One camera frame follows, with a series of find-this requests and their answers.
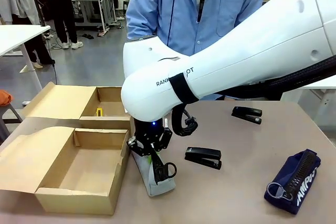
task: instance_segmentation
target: blue lab coat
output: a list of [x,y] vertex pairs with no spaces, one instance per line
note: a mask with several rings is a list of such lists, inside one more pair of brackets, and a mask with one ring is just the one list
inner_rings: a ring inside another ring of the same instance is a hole
[[[157,34],[166,44],[172,3],[173,0],[130,0],[126,13],[128,38]],[[196,0],[175,0],[169,47],[191,56],[218,41],[262,3],[263,0],[205,0],[198,23]]]

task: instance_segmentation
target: stapler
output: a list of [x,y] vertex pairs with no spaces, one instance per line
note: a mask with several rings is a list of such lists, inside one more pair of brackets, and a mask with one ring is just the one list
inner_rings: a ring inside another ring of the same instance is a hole
[[233,108],[231,115],[251,123],[261,124],[259,116],[262,116],[262,110],[236,106]]
[[222,154],[219,150],[188,147],[184,159],[220,170],[222,167],[222,161],[220,160],[221,156]]

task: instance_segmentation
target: gray tabletop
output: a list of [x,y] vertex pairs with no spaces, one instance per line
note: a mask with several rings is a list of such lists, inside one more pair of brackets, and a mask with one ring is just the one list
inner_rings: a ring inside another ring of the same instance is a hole
[[[263,110],[262,124],[232,117],[234,106]],[[336,149],[294,103],[206,102],[189,105],[198,129],[189,137],[173,136],[161,152],[177,165],[176,189],[150,198],[132,158],[114,216],[52,215],[44,213],[33,195],[0,192],[0,223],[111,224],[111,223],[335,223]],[[57,120],[25,119],[5,142],[56,125]],[[222,169],[184,160],[188,146],[222,151]],[[296,216],[278,210],[264,198],[287,157],[306,148],[322,159],[318,175]]]

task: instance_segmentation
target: open cardboard box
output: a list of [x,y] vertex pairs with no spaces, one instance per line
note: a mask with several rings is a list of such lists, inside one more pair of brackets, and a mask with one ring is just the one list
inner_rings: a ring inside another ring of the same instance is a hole
[[127,130],[45,128],[0,153],[0,189],[35,194],[47,212],[112,215],[126,170]]
[[[87,129],[131,131],[131,116],[121,102],[121,87],[62,86],[48,83],[23,109],[25,117],[67,120]],[[96,116],[102,108],[103,116]]]

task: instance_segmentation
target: white desk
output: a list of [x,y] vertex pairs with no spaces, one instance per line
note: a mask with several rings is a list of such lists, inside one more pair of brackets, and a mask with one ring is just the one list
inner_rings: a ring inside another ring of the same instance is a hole
[[314,82],[312,84],[306,85],[300,89],[295,89],[286,93],[283,93],[281,101],[289,101],[299,103],[299,100],[302,97],[304,90],[309,89],[312,91],[318,98],[321,99],[319,107],[313,120],[324,115],[327,112],[328,105],[330,101],[335,97],[336,94],[336,75],[326,78],[321,81]]
[[[102,26],[103,32],[100,33],[100,37],[104,36],[104,34],[110,29],[109,27],[112,25],[121,24],[117,22],[117,17],[115,15],[114,3],[113,0],[72,0],[75,2],[80,2],[80,9],[82,11],[83,22],[76,22],[76,26]],[[94,14],[94,10],[92,7],[92,2],[98,2],[99,11],[100,11],[100,19],[101,23],[91,22],[91,17],[97,16]]]
[[42,90],[40,81],[38,80],[35,69],[30,61],[28,52],[24,42],[40,35],[41,33],[50,29],[50,26],[36,26],[36,25],[1,25],[0,26],[0,56],[14,48],[20,47],[23,57],[25,58],[30,74],[37,91]]
[[[263,110],[262,124],[232,117],[234,106]],[[165,162],[177,166],[173,191],[148,197],[130,157],[113,216],[48,214],[34,194],[0,190],[0,223],[335,224],[336,149],[299,106],[265,101],[200,101],[187,108],[197,118],[198,129],[184,138],[173,135],[168,148],[160,153]],[[26,118],[0,150],[19,135],[51,126],[65,125],[58,119]],[[221,150],[222,168],[215,170],[184,160],[188,146]],[[322,164],[299,213],[293,216],[267,203],[264,193],[287,157],[306,148],[317,152]]]

